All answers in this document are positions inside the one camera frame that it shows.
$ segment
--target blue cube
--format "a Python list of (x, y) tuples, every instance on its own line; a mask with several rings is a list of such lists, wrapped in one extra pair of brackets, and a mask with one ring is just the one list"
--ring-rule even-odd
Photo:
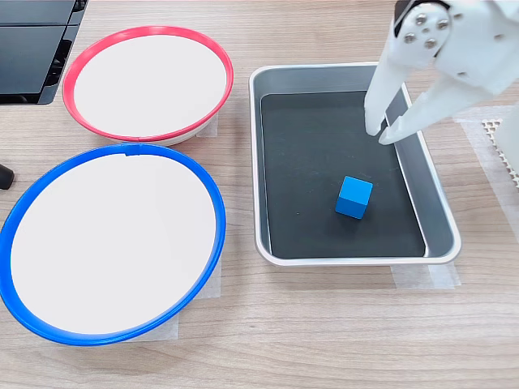
[(356, 219), (362, 219), (370, 201), (373, 184), (346, 177), (342, 182), (341, 193), (335, 206), (335, 211)]

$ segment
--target red bowl rim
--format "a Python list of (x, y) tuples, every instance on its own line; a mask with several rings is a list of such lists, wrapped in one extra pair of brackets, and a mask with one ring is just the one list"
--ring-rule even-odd
[[(225, 85), (224, 95), (221, 98), (220, 102), (217, 106), (205, 115), (203, 118), (198, 120), (197, 122), (186, 126), (180, 130), (176, 130), (173, 132), (169, 132), (168, 134), (154, 135), (154, 136), (125, 136), (125, 135), (115, 135), (104, 132), (93, 125), (91, 125), (81, 113), (79, 113), (77, 107), (75, 106), (74, 101), (74, 88), (75, 82), (77, 81), (79, 74), (83, 70), (83, 68), (87, 65), (88, 61), (98, 55), (104, 49), (109, 48), (112, 45), (116, 45), (117, 43), (127, 41), (129, 39), (138, 38), (141, 36), (153, 36), (153, 35), (171, 35), (171, 36), (180, 36), (187, 39), (191, 39), (193, 41), (199, 42), (202, 45), (208, 47), (211, 51), (213, 51), (219, 59), (224, 64), (225, 73), (227, 74), (227, 84)], [(172, 26), (143, 26), (137, 28), (129, 28), (127, 30), (123, 30), (120, 32), (116, 32), (112, 35), (109, 35), (100, 41), (94, 43), (90, 47), (88, 47), (85, 51), (83, 51), (76, 60), (71, 64), (68, 72), (65, 75), (63, 80), (63, 102), (65, 103), (66, 109), (69, 111), (71, 116), (83, 127), (91, 132), (94, 132), (98, 135), (105, 136), (106, 138), (126, 141), (126, 142), (157, 142), (167, 139), (172, 139), (177, 136), (181, 136), (187, 134), (194, 129), (202, 126), (205, 122), (207, 122), (210, 118), (212, 118), (216, 112), (222, 107), (222, 105), (227, 101), (229, 97), (230, 91), (233, 87), (234, 81), (234, 70), (233, 65), (230, 61), (229, 55), (225, 52), (225, 50), (216, 43), (213, 39), (204, 34), (190, 30), (188, 28), (181, 27), (172, 27)]]

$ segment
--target wood grain surface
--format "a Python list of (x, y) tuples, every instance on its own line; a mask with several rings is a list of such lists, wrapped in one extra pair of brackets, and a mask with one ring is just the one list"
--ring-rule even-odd
[[(425, 136), (461, 230), (462, 286), (400, 290), (389, 267), (286, 270), (255, 250), (248, 77), (265, 65), (378, 60), (393, 4), (91, 2), (71, 60), (112, 32), (170, 24), (208, 34), (234, 62), (218, 137), (175, 147), (210, 172), (225, 200), (221, 298), (181, 312), (178, 340), (101, 348), (43, 340), (1, 305), (0, 387), (519, 388), (519, 244), (452, 120)], [(145, 71), (137, 77), (146, 82)], [(414, 75), (412, 98), (433, 78)], [(518, 98), (514, 86), (487, 105)], [(0, 163), (16, 182), (0, 193), (0, 222), (46, 171), (107, 143), (71, 118), (61, 92), (48, 106), (1, 106)]]

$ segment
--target metal tray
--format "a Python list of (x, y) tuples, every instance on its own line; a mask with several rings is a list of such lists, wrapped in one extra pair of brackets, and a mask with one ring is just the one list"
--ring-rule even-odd
[[(250, 78), (255, 244), (280, 266), (441, 264), (461, 238), (422, 134), (364, 130), (375, 62), (267, 66)], [(386, 112), (410, 106), (402, 86)], [(362, 220), (334, 212), (346, 176), (375, 186)]]

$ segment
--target tray rim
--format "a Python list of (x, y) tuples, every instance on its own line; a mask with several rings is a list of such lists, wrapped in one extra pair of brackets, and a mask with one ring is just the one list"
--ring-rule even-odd
[[(268, 252), (261, 238), (261, 219), (260, 219), (260, 182), (259, 182), (259, 166), (258, 166), (258, 137), (256, 134), (256, 114), (255, 114), (255, 80), (264, 72), (283, 69), (309, 69), (309, 68), (333, 68), (333, 67), (351, 67), (351, 66), (377, 66), (378, 62), (348, 62), (333, 64), (311, 64), (311, 65), (279, 65), (279, 66), (262, 66), (254, 71), (249, 78), (249, 97), (251, 110), (251, 158), (252, 158), (252, 189), (253, 189), (253, 213), (254, 213), (254, 241), (255, 247), (259, 254), (274, 265), (281, 267), (304, 267), (304, 266), (390, 266), (400, 264), (426, 264), (438, 265), (452, 262), (461, 252), (461, 235), (454, 220), (454, 215), (448, 205), (447, 196), (433, 164), (431, 154), (427, 148), (425, 139), (421, 131), (416, 133), (420, 147), (423, 152), (427, 167), (430, 170), (432, 181), (434, 182), (438, 199), (444, 210), (445, 218), (453, 236), (453, 245), (444, 255), (438, 257), (372, 257), (372, 258), (301, 258), (301, 259), (282, 259)], [(409, 108), (412, 103), (405, 84), (402, 84), (402, 91), (405, 102)]]

